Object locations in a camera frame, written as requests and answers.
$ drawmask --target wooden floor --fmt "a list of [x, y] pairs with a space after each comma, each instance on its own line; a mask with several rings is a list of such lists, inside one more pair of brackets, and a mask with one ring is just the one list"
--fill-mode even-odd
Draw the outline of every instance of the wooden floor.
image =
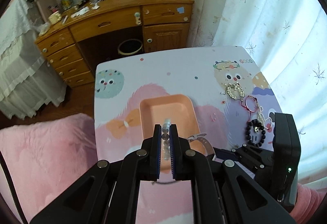
[[85, 84], [71, 89], [67, 88], [65, 100], [56, 108], [52, 103], [43, 105], [33, 118], [25, 120], [12, 117], [11, 120], [0, 116], [0, 129], [15, 124], [32, 124], [64, 118], [77, 113], [85, 113], [94, 118], [94, 83]]

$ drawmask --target black device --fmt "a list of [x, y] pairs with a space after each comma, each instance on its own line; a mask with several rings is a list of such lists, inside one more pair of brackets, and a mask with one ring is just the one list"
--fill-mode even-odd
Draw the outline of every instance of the black device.
[[[233, 152], [215, 149], [217, 157], [225, 159], [222, 163], [191, 150], [188, 140], [178, 136], [176, 125], [170, 126], [173, 178], [191, 181], [195, 224], [295, 223], [283, 206], [289, 210], [295, 203], [290, 197], [294, 197], [291, 186], [300, 142], [291, 115], [277, 114], [275, 123], [276, 152], [246, 144]], [[141, 149], [114, 163], [98, 161], [31, 224], [135, 223], [140, 181], [159, 178], [160, 155], [161, 126], [157, 124]], [[254, 172], [254, 179], [235, 161]]]

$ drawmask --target mug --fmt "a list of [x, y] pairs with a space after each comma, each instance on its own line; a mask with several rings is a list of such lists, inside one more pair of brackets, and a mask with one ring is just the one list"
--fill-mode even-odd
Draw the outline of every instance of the mug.
[[60, 20], [61, 20], [61, 14], [60, 14], [60, 12], [55, 12], [54, 14], [51, 14], [50, 16], [49, 16], [49, 21], [50, 21], [50, 23], [51, 24], [56, 24], [56, 23], [58, 23]]

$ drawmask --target cartoon print tabletop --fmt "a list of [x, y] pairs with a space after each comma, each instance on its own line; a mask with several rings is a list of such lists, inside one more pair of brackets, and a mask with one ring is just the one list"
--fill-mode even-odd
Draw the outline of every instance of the cartoon print tabletop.
[[[250, 114], [239, 100], [222, 94], [225, 84], [236, 82], [246, 96], [257, 98], [264, 118], [274, 121], [274, 113], [281, 112], [277, 99], [258, 66], [239, 46], [166, 50], [99, 64], [94, 99], [99, 160], [122, 160], [139, 149], [143, 141], [140, 102], [173, 94], [191, 99], [200, 131], [207, 133], [205, 138], [213, 147], [238, 148], [246, 142]], [[267, 126], [262, 148], [273, 150], [274, 122]], [[160, 174], [160, 179], [169, 177]], [[190, 182], [141, 182], [136, 223], [193, 223]]]

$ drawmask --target peach plastic tray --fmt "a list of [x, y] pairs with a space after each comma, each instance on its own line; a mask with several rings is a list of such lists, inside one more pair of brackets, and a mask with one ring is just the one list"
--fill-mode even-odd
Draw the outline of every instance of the peach plastic tray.
[[[168, 118], [172, 124], [177, 125], [179, 137], [188, 138], [200, 133], [192, 101], [182, 94], [142, 100], [140, 114], [144, 139], [153, 136], [155, 124], [162, 126], [165, 119]], [[202, 154], [206, 153], [199, 141], [191, 142], [190, 147]], [[170, 171], [170, 160], [163, 160], [162, 156], [160, 171], [168, 172], [168, 170]]]

